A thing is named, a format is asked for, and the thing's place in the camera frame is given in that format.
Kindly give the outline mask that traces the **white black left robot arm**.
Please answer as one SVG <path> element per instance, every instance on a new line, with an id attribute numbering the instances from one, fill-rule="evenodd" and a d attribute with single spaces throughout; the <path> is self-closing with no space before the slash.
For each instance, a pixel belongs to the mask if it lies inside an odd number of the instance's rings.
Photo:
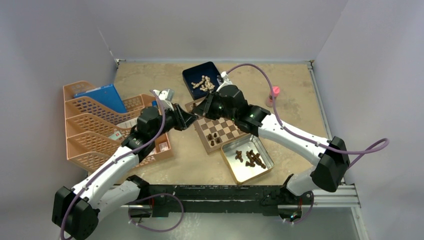
<path id="1" fill-rule="evenodd" d="M 135 175 L 117 189 L 111 187 L 153 151 L 158 137 L 172 129 L 184 131 L 198 118 L 177 103 L 167 109 L 142 109 L 137 124 L 100 168 L 72 188 L 63 186 L 55 193 L 52 222 L 60 227 L 60 239 L 85 240 L 101 219 L 121 205 L 142 205 L 149 199 L 163 197 L 164 193 L 151 194 L 150 184 Z"/>

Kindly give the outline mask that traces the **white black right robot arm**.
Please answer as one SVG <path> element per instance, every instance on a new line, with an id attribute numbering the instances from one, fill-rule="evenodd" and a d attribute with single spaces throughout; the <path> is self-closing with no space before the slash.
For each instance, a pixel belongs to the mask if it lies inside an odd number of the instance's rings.
<path id="1" fill-rule="evenodd" d="M 231 120 L 242 132 L 271 140 L 308 160 L 311 168 L 288 177 L 283 184 L 280 196 L 288 204 L 314 189 L 334 193 L 350 166 L 344 140 L 313 136 L 282 122 L 269 110 L 249 104 L 235 85 L 209 93 L 192 111 L 210 120 Z"/>

